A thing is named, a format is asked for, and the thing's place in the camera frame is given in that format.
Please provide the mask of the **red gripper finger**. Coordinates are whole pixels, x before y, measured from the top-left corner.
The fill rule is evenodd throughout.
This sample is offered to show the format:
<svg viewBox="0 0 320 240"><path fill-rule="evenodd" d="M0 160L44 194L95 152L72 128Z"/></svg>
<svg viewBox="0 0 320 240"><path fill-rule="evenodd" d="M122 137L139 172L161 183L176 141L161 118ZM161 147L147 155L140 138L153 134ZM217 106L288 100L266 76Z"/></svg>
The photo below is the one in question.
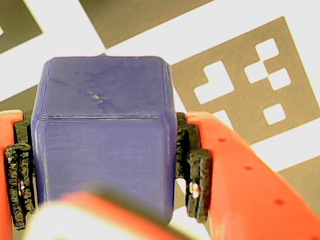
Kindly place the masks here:
<svg viewBox="0 0 320 240"><path fill-rule="evenodd" d="M32 111L0 112L0 238L13 239L13 228L24 230L27 214L36 209Z"/></svg>
<svg viewBox="0 0 320 240"><path fill-rule="evenodd" d="M319 239L319 218L235 131L207 112L176 116L175 176L213 240Z"/></svg>

